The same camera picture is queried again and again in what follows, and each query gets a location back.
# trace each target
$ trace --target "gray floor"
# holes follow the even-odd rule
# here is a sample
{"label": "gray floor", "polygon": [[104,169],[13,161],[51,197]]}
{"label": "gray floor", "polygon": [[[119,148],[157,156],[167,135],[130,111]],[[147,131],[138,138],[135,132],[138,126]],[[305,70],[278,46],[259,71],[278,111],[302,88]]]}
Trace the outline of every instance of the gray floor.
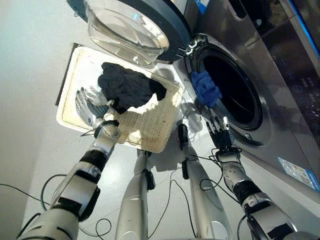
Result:
{"label": "gray floor", "polygon": [[[65,0],[11,0],[0,2],[0,182],[11,184],[35,196],[43,183],[54,174],[67,173],[82,157],[92,142],[80,139],[79,132],[60,126],[54,105],[73,43],[97,48],[87,36],[87,25],[73,17]],[[199,124],[200,116],[191,114],[189,122],[192,145],[199,156],[207,157],[213,147],[209,135]],[[101,195],[92,216],[81,226],[93,232],[98,219],[112,222],[105,239],[114,239],[119,207],[126,186],[133,175],[136,150],[117,145],[107,163],[99,186]],[[167,202],[169,176],[183,159],[173,131],[166,149],[151,157],[152,172],[157,183],[148,193],[149,232],[156,226]],[[242,158],[249,176],[268,193],[295,221],[300,230],[320,234],[319,205]],[[212,163],[201,160],[208,175],[218,179],[220,171]],[[181,171],[173,174],[190,199],[189,182]],[[58,179],[53,180],[44,195],[48,201]],[[217,189],[229,218],[233,234],[242,217],[241,208]],[[39,202],[19,192],[0,186],[0,236],[14,239],[30,216],[41,212]],[[101,224],[101,232],[108,229]],[[172,198],[153,239],[189,238],[192,236],[188,212],[182,192],[172,186]],[[241,239],[250,239],[248,228],[241,227]],[[90,239],[79,233],[78,239]]]}

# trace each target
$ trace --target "woven basket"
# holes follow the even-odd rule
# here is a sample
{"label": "woven basket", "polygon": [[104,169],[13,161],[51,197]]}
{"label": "woven basket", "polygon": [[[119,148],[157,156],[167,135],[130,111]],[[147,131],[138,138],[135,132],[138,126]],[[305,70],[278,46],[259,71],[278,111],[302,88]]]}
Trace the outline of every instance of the woven basket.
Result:
{"label": "woven basket", "polygon": [[131,107],[123,114],[113,112],[104,116],[105,120],[119,121],[121,131],[119,144],[160,153],[166,146],[172,125],[177,118],[184,91],[181,85],[120,58],[88,47],[77,47],[72,53],[56,120],[62,126],[82,133],[92,129],[78,116],[75,104],[76,92],[84,85],[87,86],[88,81],[95,81],[97,84],[98,76],[102,71],[101,64],[104,62],[119,64],[124,68],[143,73],[148,78],[160,82],[167,89],[166,96],[161,101],[158,101],[154,94],[144,106]]}

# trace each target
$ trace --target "cable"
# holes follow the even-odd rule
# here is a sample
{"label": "cable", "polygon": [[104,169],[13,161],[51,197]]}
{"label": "cable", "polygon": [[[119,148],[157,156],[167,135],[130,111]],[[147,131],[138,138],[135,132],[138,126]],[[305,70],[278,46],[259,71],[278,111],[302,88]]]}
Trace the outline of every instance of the cable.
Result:
{"label": "cable", "polygon": [[[102,220],[107,221],[107,222],[110,224],[110,228],[109,228],[109,230],[108,230],[107,232],[105,232],[104,234],[99,234],[99,233],[98,233],[98,224],[99,224]],[[112,224],[111,224],[110,220],[107,219],[107,218],[101,218],[101,219],[100,219],[99,221],[97,221],[96,224],[95,224],[95,232],[96,232],[97,236],[98,236],[101,240],[104,240],[104,239],[102,238],[102,236],[108,234],[108,233],[111,231],[111,228],[112,228]]]}
{"label": "cable", "polygon": [[24,233],[24,231],[25,231],[26,228],[30,225],[30,223],[31,223],[37,216],[40,216],[40,215],[41,215],[40,212],[38,212],[38,213],[36,213],[35,215],[33,215],[33,216],[29,219],[29,221],[24,225],[24,227],[21,229],[21,231],[18,233],[18,235],[16,236],[16,239],[18,239],[18,238]]}
{"label": "cable", "polygon": [[44,193],[45,193],[46,186],[51,181],[51,179],[54,179],[55,177],[65,177],[65,176],[67,176],[67,175],[66,174],[56,174],[56,175],[51,176],[47,181],[45,181],[44,185],[42,186],[41,193],[40,193],[40,202],[41,202],[41,206],[44,211],[47,211],[47,208],[46,208],[45,202],[44,202]]}
{"label": "cable", "polygon": [[170,174],[169,196],[168,196],[168,200],[167,200],[167,202],[166,202],[166,206],[165,206],[165,208],[164,208],[164,211],[163,211],[163,213],[162,213],[162,215],[161,215],[161,217],[160,217],[157,225],[155,226],[155,229],[153,230],[153,232],[151,233],[151,235],[148,237],[148,239],[150,239],[150,238],[153,236],[153,234],[156,232],[157,228],[158,228],[159,225],[160,225],[160,222],[161,222],[162,218],[164,217],[164,215],[165,215],[165,213],[166,213],[166,211],[167,211],[167,209],[168,209],[169,202],[170,202],[170,196],[171,196],[171,186],[172,186],[172,182],[175,182],[175,184],[177,184],[177,186],[181,189],[181,191],[182,191],[183,194],[184,194],[184,197],[185,197],[185,200],[186,200],[186,204],[187,204],[187,207],[188,207],[188,213],[189,213],[189,219],[190,219],[190,224],[191,224],[192,232],[193,232],[194,237],[195,237],[195,238],[197,237],[196,232],[195,232],[195,229],[194,229],[194,226],[193,226],[193,223],[192,223],[190,205],[189,205],[189,201],[188,201],[187,195],[186,195],[185,191],[183,190],[183,188],[177,183],[176,180],[174,180],[174,179],[171,180],[171,179],[172,179],[172,175],[173,175],[174,172],[177,171],[178,169],[181,169],[181,167],[178,167],[176,170],[172,171],[172,173]]}
{"label": "cable", "polygon": [[89,133],[90,133],[90,132],[94,132],[94,131],[95,131],[95,129],[89,130],[89,131],[81,134],[80,137],[93,136],[93,135],[94,135],[93,133],[92,133],[92,134],[89,134]]}
{"label": "cable", "polygon": [[237,227],[237,229],[236,229],[236,238],[237,238],[237,240],[240,240],[240,226],[241,226],[241,224],[242,224],[242,222],[245,220],[245,218],[246,218],[247,216],[246,215],[244,215],[241,219],[240,219],[240,221],[239,221],[239,223],[238,223],[238,227]]}
{"label": "cable", "polygon": [[[55,177],[65,177],[65,176],[66,176],[66,174],[56,174],[56,175],[51,176],[51,177],[44,183],[44,185],[43,185],[43,187],[42,187],[42,189],[41,189],[40,199],[39,199],[39,198],[36,198],[36,197],[34,197],[34,196],[32,196],[32,195],[30,195],[30,194],[28,194],[28,193],[26,193],[25,191],[20,190],[19,188],[15,187],[15,186],[11,186],[11,185],[9,185],[9,184],[0,183],[0,186],[5,186],[5,187],[9,187],[9,188],[15,189],[15,190],[17,190],[17,191],[19,191],[19,192],[27,195],[28,197],[30,197],[30,198],[32,198],[32,199],[34,199],[34,200],[39,201],[39,202],[41,203],[41,206],[42,206],[43,210],[44,210],[44,211],[47,211],[47,208],[46,208],[45,204],[49,206],[50,203],[44,201],[44,192],[45,192],[45,189],[46,189],[48,183],[49,183],[53,178],[55,178]],[[20,237],[20,236],[22,235],[22,233],[26,230],[26,228],[28,227],[28,225],[32,222],[32,220],[33,220],[35,217],[39,216],[39,215],[40,215],[40,213],[36,213],[32,218],[30,218],[30,220],[27,222],[27,224],[26,224],[26,225],[22,228],[22,230],[18,233],[18,236],[17,236],[16,238]],[[99,233],[97,232],[97,230],[98,230],[98,223],[101,222],[102,220],[105,220],[105,221],[108,221],[108,222],[109,222],[109,224],[110,224],[110,229],[109,229],[107,232],[105,232],[105,233],[99,234]],[[98,220],[98,221],[96,222],[96,224],[95,224],[95,232],[96,232],[96,234],[92,234],[92,233],[90,233],[90,232],[87,232],[87,231],[85,231],[84,229],[82,229],[82,228],[80,228],[80,227],[79,227],[79,230],[80,230],[81,232],[83,232],[84,234],[90,236],[90,237],[100,238],[100,239],[103,240],[103,238],[101,238],[101,237],[104,236],[104,235],[106,235],[106,234],[108,234],[108,233],[111,231],[111,228],[112,228],[112,224],[111,224],[110,220],[107,219],[107,218],[101,218],[101,219]]]}
{"label": "cable", "polygon": [[[207,191],[210,191],[211,189],[214,189],[215,187],[219,187],[222,191],[225,192],[225,194],[227,194],[230,198],[232,198],[236,203],[239,204],[239,201],[238,201],[237,199],[235,199],[235,198],[234,198],[232,195],[230,195],[223,187],[221,187],[221,186],[219,185],[220,182],[221,182],[221,180],[223,179],[223,181],[224,181],[226,187],[228,188],[228,190],[229,190],[231,193],[233,193],[232,190],[231,190],[231,189],[228,187],[228,185],[226,184],[226,180],[223,178],[223,168],[222,168],[222,166],[220,165],[220,164],[221,164],[221,161],[217,160],[217,156],[214,155],[213,150],[216,150],[216,149],[217,149],[217,148],[212,148],[212,149],[211,149],[211,154],[212,154],[212,155],[210,155],[208,158],[206,158],[206,157],[201,157],[201,156],[197,156],[197,155],[191,155],[191,156],[193,156],[193,157],[197,157],[197,158],[200,158],[200,159],[210,160],[210,161],[212,161],[213,163],[215,163],[217,166],[219,166],[219,168],[220,168],[220,170],[221,170],[221,176],[220,176],[220,179],[219,179],[218,182],[215,182],[214,180],[212,180],[212,179],[210,179],[210,178],[204,178],[204,179],[202,179],[202,180],[200,181],[200,183],[199,183],[200,189],[201,189],[202,191],[204,191],[204,192],[207,192]],[[241,151],[242,151],[242,149],[239,148],[239,147],[234,147],[234,149],[237,149],[239,153],[241,153]],[[226,163],[237,163],[237,164],[242,165],[241,162],[238,162],[238,161],[225,161],[225,162],[223,162],[223,163],[224,163],[224,164],[226,164]],[[212,188],[210,188],[210,189],[203,189],[203,187],[201,186],[201,184],[202,184],[203,181],[210,181],[210,182],[213,182],[215,185],[214,185]]]}
{"label": "cable", "polygon": [[15,189],[15,190],[17,190],[17,191],[19,191],[19,192],[27,195],[28,197],[30,197],[30,198],[32,198],[32,199],[34,199],[34,200],[37,200],[37,201],[39,201],[39,202],[41,202],[41,200],[40,200],[39,198],[36,198],[36,197],[34,197],[34,196],[26,193],[25,191],[20,190],[19,188],[15,187],[15,186],[11,186],[11,185],[9,185],[9,184],[3,184],[3,183],[0,183],[0,186],[6,186],[6,187],[9,187],[9,188]]}
{"label": "cable", "polygon": [[177,183],[176,180],[173,179],[173,180],[171,180],[171,183],[172,183],[172,182],[174,182],[175,184],[177,184],[177,186],[181,189],[181,191],[182,191],[183,194],[184,194],[185,201],[186,201],[186,204],[187,204],[187,207],[188,207],[190,225],[191,225],[191,228],[192,228],[193,235],[194,235],[194,237],[196,238],[197,235],[196,235],[196,232],[195,232],[195,229],[194,229],[194,225],[192,224],[190,205],[189,205],[189,201],[188,201],[187,195],[186,195],[185,191],[182,189],[182,187]]}

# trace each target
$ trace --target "washing machine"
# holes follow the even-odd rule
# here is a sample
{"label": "washing machine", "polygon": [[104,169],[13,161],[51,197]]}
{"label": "washing machine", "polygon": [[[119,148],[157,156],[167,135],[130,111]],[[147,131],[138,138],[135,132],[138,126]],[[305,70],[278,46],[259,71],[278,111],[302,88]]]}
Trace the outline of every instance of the washing machine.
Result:
{"label": "washing machine", "polygon": [[222,98],[201,113],[227,116],[245,155],[319,191],[319,28],[305,14],[318,12],[294,1],[67,0],[101,48],[173,64],[195,102],[190,74],[206,70]]}

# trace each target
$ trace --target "black cloth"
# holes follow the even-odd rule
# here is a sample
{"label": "black cloth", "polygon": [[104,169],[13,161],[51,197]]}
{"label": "black cloth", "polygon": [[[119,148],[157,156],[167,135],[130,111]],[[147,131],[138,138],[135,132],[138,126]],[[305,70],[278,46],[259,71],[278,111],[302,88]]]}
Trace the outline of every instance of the black cloth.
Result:
{"label": "black cloth", "polygon": [[119,114],[130,107],[145,105],[154,93],[158,101],[166,96],[167,89],[143,73],[109,62],[104,62],[101,67],[103,74],[98,78],[98,85],[106,99],[114,100],[112,107]]}

